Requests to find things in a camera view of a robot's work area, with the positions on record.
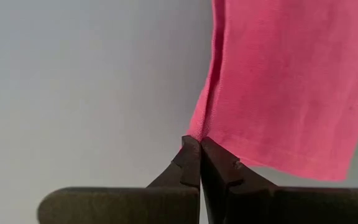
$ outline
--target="pink cloth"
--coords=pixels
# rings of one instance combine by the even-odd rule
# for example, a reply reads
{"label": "pink cloth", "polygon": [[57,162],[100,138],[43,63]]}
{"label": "pink cloth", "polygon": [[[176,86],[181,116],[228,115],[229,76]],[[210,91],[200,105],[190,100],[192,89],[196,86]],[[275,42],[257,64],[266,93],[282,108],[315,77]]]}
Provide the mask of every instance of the pink cloth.
{"label": "pink cloth", "polygon": [[358,0],[213,0],[188,134],[248,166],[344,180],[358,141]]}

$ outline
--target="white wall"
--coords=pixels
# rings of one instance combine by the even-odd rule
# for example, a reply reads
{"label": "white wall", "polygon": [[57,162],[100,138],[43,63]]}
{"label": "white wall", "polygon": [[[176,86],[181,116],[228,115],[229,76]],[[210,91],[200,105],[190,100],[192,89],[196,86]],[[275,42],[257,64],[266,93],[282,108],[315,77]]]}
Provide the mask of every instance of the white wall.
{"label": "white wall", "polygon": [[209,65],[205,0],[0,0],[0,223],[60,187],[146,186]]}

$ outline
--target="pink fabric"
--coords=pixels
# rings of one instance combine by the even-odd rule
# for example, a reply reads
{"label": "pink fabric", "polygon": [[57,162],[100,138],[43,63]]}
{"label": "pink fabric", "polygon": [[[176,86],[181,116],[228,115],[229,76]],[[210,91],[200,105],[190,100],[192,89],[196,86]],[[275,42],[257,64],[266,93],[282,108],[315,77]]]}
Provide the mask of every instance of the pink fabric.
{"label": "pink fabric", "polygon": [[188,134],[248,166],[343,180],[358,141],[358,0],[213,0]]}

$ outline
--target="gray background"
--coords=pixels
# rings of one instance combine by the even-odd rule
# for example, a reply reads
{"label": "gray background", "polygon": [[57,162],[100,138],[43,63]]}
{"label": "gray background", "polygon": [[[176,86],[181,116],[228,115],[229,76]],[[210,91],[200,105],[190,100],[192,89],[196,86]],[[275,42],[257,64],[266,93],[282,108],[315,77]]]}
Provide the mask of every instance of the gray background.
{"label": "gray background", "polygon": [[[36,223],[60,187],[159,175],[204,84],[211,31],[209,0],[0,0],[0,223]],[[340,184],[257,171],[358,187],[358,150]]]}

